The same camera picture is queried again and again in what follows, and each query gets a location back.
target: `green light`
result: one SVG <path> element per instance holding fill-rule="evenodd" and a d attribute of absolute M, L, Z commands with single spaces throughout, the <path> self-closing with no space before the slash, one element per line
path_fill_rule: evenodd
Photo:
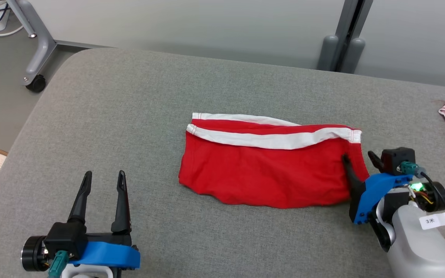
<path fill-rule="evenodd" d="M 423 189 L 423 183 L 412 183 L 410 187 L 415 191 L 420 191 Z"/>

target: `white cable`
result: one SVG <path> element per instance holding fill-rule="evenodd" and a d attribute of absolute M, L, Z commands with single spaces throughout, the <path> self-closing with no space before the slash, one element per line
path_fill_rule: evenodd
<path fill-rule="evenodd" d="M 22 30 L 22 29 L 23 29 L 23 25 L 18 27 L 16 30 L 13 30 L 13 31 L 11 31 L 9 33 L 0 34 L 0 37 L 6 37 L 6 36 L 13 35 L 14 33 L 18 32 L 19 30 Z"/>
<path fill-rule="evenodd" d="M 410 192 L 411 197 L 413 197 L 413 199 L 416 199 L 415 192 L 413 191 L 413 188 L 411 188 L 409 185 L 408 185 L 408 190 Z"/>

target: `gray fabric surface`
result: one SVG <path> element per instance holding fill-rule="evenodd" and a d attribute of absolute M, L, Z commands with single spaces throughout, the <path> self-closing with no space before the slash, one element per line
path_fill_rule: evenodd
<path fill-rule="evenodd" d="M 348 204 L 279 210 L 225 205 L 178 183 L 191 112 L 242 113 L 363 130 L 362 148 L 415 149 L 445 185 L 445 88 L 165 53 L 93 49 L 43 92 L 0 172 L 0 277 L 26 273 L 31 235 L 65 221 L 92 170 L 89 232 L 107 232 L 127 175 L 141 270 L 125 277 L 391 277 Z M 440 229 L 445 236 L 445 227 Z"/>

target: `floor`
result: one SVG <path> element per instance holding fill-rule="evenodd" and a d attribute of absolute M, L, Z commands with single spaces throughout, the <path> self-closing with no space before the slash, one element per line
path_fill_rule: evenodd
<path fill-rule="evenodd" d="M 6 33 L 20 26 L 18 19 L 10 14 Z M 32 112 L 41 94 L 28 91 L 20 81 L 37 48 L 37 38 L 28 37 L 25 30 L 0 37 L 0 149 L 9 151 L 27 117 Z M 50 81 L 57 69 L 71 55 L 82 49 L 58 46 L 40 72 Z"/>

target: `caster wheel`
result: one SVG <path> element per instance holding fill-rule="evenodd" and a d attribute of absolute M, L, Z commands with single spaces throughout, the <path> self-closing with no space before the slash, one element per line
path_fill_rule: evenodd
<path fill-rule="evenodd" d="M 28 84 L 25 87 L 34 93 L 40 93 L 46 87 L 46 79 L 41 74 L 38 74 L 32 80 L 32 83 Z"/>

